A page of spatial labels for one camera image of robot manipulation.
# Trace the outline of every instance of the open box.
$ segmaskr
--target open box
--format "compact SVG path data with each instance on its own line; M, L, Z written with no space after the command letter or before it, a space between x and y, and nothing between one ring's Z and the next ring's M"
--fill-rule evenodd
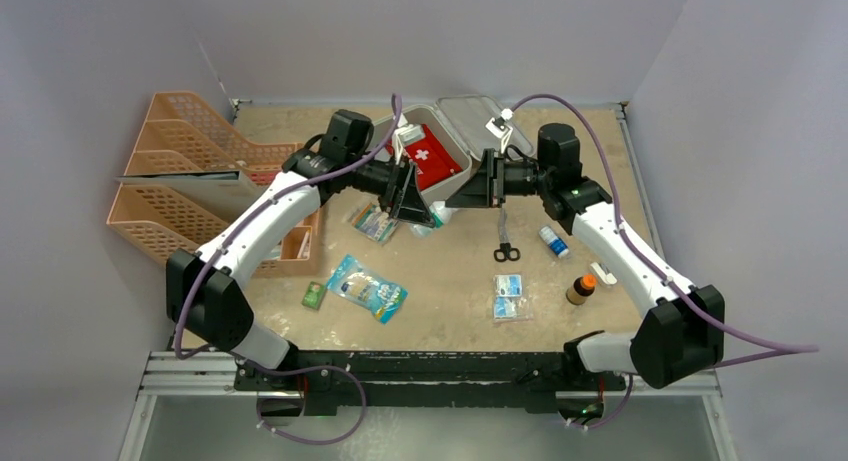
M461 169L453 176L421 191L428 205L444 201L459 190L471 178L474 164L480 162L485 149L500 149L500 140L486 129L486 123L499 116L502 110L503 106L494 99L478 95L440 98L433 106L415 104L403 110L410 123L424 124L430 128L433 136ZM374 123L372 148L385 137L391 123L390 117ZM528 156L535 154L535 147L517 127L514 127L509 144ZM385 160L388 157L384 151L378 154L377 159Z

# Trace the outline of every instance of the container lid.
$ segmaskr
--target container lid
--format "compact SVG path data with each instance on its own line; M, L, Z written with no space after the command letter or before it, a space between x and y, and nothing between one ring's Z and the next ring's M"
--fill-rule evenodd
M500 116L503 106L488 96L469 95L439 98L436 107L460 135L458 142L464 144L466 151L476 160L483 158L483 150L500 150L500 140L486 129L492 117ZM515 126L509 144L524 154L532 156L536 147L530 143L524 133Z

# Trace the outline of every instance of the blue plastic package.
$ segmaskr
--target blue plastic package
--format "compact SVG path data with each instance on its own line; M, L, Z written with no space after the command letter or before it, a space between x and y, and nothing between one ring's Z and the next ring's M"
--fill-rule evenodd
M392 319L408 294L406 289L378 276L349 254L330 276L327 289L368 309L383 324Z

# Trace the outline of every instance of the green box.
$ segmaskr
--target green box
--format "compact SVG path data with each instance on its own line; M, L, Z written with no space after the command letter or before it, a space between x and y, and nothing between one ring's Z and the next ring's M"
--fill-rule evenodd
M323 284L312 281L309 283L309 287L306 288L306 294L303 295L303 301L301 301L301 304L307 308L317 310L321 307L321 301L324 300L324 294L326 292L327 288L324 287Z

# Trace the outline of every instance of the table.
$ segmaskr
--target table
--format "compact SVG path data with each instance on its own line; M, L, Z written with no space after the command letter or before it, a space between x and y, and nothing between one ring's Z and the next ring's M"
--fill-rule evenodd
M391 113L388 107L346 108L374 120ZM257 143L303 142L323 132L336 109L242 105L235 126ZM652 244L616 110L588 109L584 114L611 164L624 217ZM571 113L523 108L514 121L533 143L538 128L546 123L574 126L581 140L584 174L608 189L591 138ZM620 285L599 288L582 306L566 301L566 288L597 258L576 239L565 237L544 213L538 197L508 198L507 229L522 256L518 262L497 263L492 251L498 246L498 210L462 210L424 239L401 226L380 246L344 222L363 196L348 189L325 206L324 252L318 274L254 279L246 289L257 319L302 349L556 351L563 342L591 331L635 331L639 326L636 308ZM569 244L570 259L557 259L539 238L538 230L546 224ZM403 307L388 324L381 325L365 309L329 292L319 311L301 305L308 283L326 282L348 253L409 291ZM496 324L493 276L510 273L523 275L533 319ZM199 340L187 333L185 344L196 346Z

